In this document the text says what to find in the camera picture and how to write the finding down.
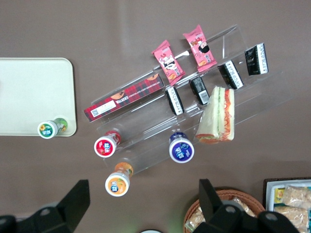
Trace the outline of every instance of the woven basket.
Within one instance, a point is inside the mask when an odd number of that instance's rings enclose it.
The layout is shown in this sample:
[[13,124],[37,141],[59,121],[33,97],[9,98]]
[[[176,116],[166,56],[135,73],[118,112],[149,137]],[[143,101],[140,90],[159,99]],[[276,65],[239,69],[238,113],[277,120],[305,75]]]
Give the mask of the woven basket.
[[[234,189],[226,189],[226,190],[218,190],[216,191],[219,198],[221,200],[232,200],[234,197],[238,197],[243,203],[245,203],[248,208],[251,209],[251,211],[253,211],[253,213],[258,216],[258,214],[262,211],[265,211],[264,207],[262,206],[262,204],[257,201],[254,197],[252,197],[251,195],[238,191],[238,190],[234,190]],[[199,200],[197,200],[195,203],[193,203],[191,205],[191,207],[188,209],[185,219],[184,219],[184,233],[190,233],[186,228],[185,228],[185,223],[187,222],[187,220],[191,217],[191,215],[194,213],[194,211],[200,206],[200,202]]]

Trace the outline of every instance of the pink candy wrapper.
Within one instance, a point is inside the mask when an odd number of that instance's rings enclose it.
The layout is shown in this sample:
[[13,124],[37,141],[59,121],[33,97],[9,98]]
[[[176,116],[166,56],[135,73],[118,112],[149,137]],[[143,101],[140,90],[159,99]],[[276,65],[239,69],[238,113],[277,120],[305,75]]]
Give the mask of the pink candy wrapper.
[[199,72],[203,72],[217,64],[212,52],[209,50],[200,25],[198,25],[191,33],[184,33],[183,35],[190,44],[192,53],[198,64]]
[[152,52],[159,61],[170,85],[173,86],[178,80],[182,78],[185,72],[175,60],[174,55],[170,49],[170,44],[167,40]]

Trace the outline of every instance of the snack display rack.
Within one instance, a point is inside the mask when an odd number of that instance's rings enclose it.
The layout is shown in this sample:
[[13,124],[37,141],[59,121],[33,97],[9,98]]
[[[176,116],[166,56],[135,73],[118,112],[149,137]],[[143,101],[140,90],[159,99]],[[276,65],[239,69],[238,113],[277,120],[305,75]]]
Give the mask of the snack display rack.
[[185,110],[183,114],[176,116],[170,108],[164,91],[169,82],[160,66],[100,98],[103,100],[110,97],[155,74],[159,74],[165,84],[162,90],[97,120],[100,124],[97,128],[99,136],[110,130],[116,130],[121,135],[121,143],[115,154],[104,159],[108,167],[127,161],[133,166],[136,174],[168,159],[169,138],[176,131],[185,133],[195,145],[198,142],[195,134],[204,106],[197,101],[189,80],[201,77],[209,94],[215,86],[227,87],[217,66],[229,60],[235,64],[244,82],[243,87],[235,90],[235,124],[291,98],[282,72],[248,75],[244,55],[248,47],[237,25],[207,39],[207,42],[218,64],[205,72],[197,71],[197,64],[190,48],[175,57],[186,72],[186,75],[174,85]]

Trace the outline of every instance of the sandwich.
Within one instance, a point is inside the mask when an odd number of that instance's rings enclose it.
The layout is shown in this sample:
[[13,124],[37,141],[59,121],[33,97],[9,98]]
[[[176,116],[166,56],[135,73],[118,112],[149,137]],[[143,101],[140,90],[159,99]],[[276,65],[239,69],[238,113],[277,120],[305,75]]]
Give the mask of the sandwich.
[[195,136],[199,142],[214,144],[234,138],[234,90],[215,87]]

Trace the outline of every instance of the chocolate chip cookie box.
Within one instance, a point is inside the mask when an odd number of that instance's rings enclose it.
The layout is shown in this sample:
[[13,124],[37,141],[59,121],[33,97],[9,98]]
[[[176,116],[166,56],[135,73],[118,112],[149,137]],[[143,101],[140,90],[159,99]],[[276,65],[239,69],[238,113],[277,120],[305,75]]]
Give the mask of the chocolate chip cookie box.
[[141,98],[148,96],[163,87],[164,83],[161,77],[159,74],[155,74],[104,100],[97,101],[94,105],[86,108],[84,113],[89,122],[93,122],[109,113],[140,100]]

